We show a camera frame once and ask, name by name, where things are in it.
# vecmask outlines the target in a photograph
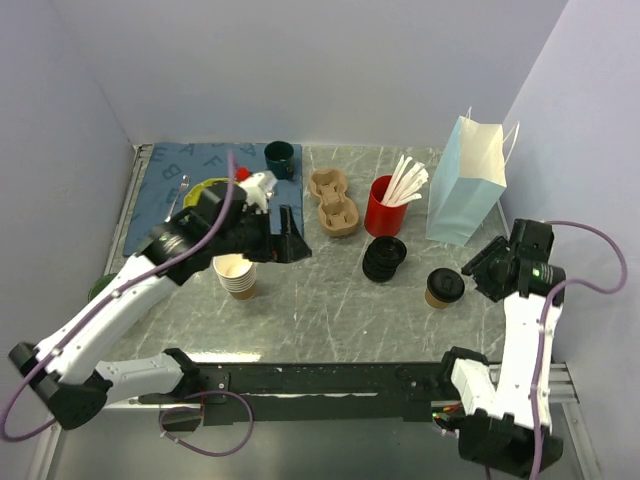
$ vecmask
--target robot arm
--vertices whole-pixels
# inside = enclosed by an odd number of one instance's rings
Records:
[[[177,291],[194,273],[208,268],[213,257],[241,253],[254,262],[292,263],[311,256],[296,229],[290,207],[280,208],[281,233],[270,232],[267,200],[275,185],[271,172],[257,173],[234,190],[231,208],[219,233],[203,249],[124,291],[103,308],[64,348],[56,352],[32,388],[65,429],[93,418],[105,404],[148,393],[179,395],[193,388],[197,368],[177,349],[155,357],[124,362],[101,359],[151,307]],[[61,338],[117,287],[195,245],[218,218],[226,184],[206,189],[195,207],[156,226],[129,258],[108,288],[78,315],[37,345],[18,344],[9,354],[23,375],[52,352]]]
[[[483,355],[468,352],[453,362],[450,381],[466,414],[459,429],[458,450],[462,458],[519,477],[529,475],[533,462],[532,394],[537,395],[545,437],[542,467],[562,456],[562,439],[551,435],[549,368],[564,292],[557,295],[549,310],[540,381],[534,392],[531,388],[545,298],[565,280],[563,269],[547,263],[553,240],[550,225],[516,220],[508,241],[496,238],[462,269],[463,274],[473,276],[483,295],[494,302],[504,300],[506,333],[497,388]]]

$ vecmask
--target yellow plate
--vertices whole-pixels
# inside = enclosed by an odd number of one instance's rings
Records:
[[[182,208],[187,207],[195,207],[198,204],[198,200],[200,200],[200,195],[202,195],[202,191],[205,188],[212,187],[216,183],[226,182],[228,180],[227,177],[224,178],[209,178],[204,182],[198,183],[194,185],[189,193],[184,196],[184,200],[182,201]]]

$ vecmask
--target red cup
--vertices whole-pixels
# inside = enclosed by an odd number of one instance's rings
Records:
[[[374,237],[395,237],[402,228],[404,214],[409,206],[405,203],[399,207],[387,207],[380,203],[390,182],[391,175],[385,175],[371,184],[364,228]]]

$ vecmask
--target stacked cup lids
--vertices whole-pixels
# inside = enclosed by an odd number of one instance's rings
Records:
[[[393,278],[407,256],[407,247],[396,237],[378,237],[367,247],[362,271],[369,280],[382,283]]]

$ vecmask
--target light blue paper bag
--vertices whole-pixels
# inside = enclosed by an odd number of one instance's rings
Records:
[[[502,125],[459,117],[431,180],[427,238],[463,246],[507,188],[504,167],[520,123],[503,138]],[[506,159],[502,145],[515,131]]]

